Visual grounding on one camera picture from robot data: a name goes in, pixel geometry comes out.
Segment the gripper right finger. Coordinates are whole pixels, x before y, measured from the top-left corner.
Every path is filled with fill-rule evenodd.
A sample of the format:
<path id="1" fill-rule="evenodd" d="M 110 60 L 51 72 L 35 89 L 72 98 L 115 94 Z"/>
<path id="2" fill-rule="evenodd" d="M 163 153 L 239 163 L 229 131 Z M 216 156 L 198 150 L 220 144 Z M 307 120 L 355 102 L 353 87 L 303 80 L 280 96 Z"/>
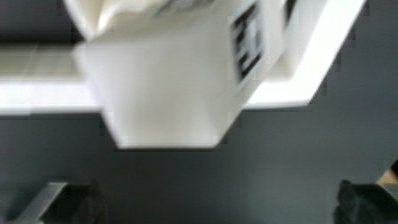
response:
<path id="1" fill-rule="evenodd" d="M 339 183 L 333 224 L 398 224 L 398 200 L 376 184 Z"/>

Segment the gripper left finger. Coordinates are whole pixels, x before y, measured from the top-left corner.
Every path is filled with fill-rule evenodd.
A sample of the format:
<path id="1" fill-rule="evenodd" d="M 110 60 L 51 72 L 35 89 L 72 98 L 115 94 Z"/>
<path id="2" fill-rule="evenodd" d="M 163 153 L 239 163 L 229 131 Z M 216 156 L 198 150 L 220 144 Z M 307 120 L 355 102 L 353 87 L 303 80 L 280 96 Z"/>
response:
<path id="1" fill-rule="evenodd" d="M 49 182 L 10 224 L 108 224 L 97 183 Z"/>

